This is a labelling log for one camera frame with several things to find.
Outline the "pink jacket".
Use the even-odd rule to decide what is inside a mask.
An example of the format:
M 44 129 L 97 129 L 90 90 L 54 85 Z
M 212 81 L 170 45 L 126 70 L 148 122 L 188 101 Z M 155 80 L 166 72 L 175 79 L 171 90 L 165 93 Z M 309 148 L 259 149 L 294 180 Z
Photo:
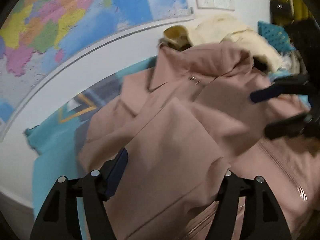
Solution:
M 128 151 L 104 205 L 117 239 L 204 239 L 227 170 L 264 177 L 292 238 L 319 239 L 319 143 L 264 137 L 267 124 L 306 110 L 290 95 L 252 103 L 249 94 L 269 84 L 251 54 L 229 42 L 161 46 L 153 68 L 124 77 L 79 153 L 92 171 Z

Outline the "teal perforated plastic chair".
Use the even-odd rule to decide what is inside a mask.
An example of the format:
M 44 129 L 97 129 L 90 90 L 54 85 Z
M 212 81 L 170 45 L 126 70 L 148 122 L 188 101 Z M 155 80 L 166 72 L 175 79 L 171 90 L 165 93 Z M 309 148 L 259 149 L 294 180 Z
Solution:
M 279 53 L 295 50 L 288 33 L 281 26 L 258 21 L 258 33 Z

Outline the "teal patterned bed sheet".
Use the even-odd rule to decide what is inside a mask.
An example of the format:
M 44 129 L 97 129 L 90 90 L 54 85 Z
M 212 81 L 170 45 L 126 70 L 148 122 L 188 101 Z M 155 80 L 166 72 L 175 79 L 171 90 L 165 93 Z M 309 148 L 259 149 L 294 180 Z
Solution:
M 78 159 L 93 115 L 120 94 L 126 76 L 149 69 L 155 63 L 156 58 L 151 57 L 102 79 L 63 105 L 42 124 L 26 130 L 29 146 L 39 155 L 33 173 L 35 220 L 57 178 L 82 178 L 92 170 L 100 169 L 106 161 L 114 159 L 121 148 L 125 148 L 116 147 L 110 159 L 89 171 L 83 169 Z M 128 162 L 116 192 L 124 183 Z

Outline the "mustard yellow hanging garment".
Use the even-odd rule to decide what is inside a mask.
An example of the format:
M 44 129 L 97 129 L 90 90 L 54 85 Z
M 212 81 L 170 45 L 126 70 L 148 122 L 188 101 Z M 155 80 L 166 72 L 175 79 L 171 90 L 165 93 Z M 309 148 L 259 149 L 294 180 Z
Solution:
M 282 27 L 314 19 L 302 0 L 270 0 L 270 13 L 272 23 Z

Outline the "cream yellow garment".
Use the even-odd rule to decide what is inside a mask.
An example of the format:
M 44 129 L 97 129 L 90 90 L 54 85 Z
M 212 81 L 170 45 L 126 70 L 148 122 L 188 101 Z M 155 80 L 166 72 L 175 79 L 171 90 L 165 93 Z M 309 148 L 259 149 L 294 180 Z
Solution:
M 197 18 L 185 24 L 173 25 L 163 32 L 163 39 L 173 48 L 182 50 L 187 46 L 228 41 L 251 53 L 270 72 L 285 69 L 300 73 L 300 63 L 294 51 L 277 52 L 264 37 L 249 25 L 231 14 L 217 14 Z

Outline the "colourful wall map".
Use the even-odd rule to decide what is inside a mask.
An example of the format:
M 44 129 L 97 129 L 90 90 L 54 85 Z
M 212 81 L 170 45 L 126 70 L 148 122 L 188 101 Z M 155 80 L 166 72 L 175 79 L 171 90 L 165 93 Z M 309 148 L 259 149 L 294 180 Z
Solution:
M 48 74 L 120 31 L 191 15 L 187 0 L 20 0 L 1 27 L 1 133 Z

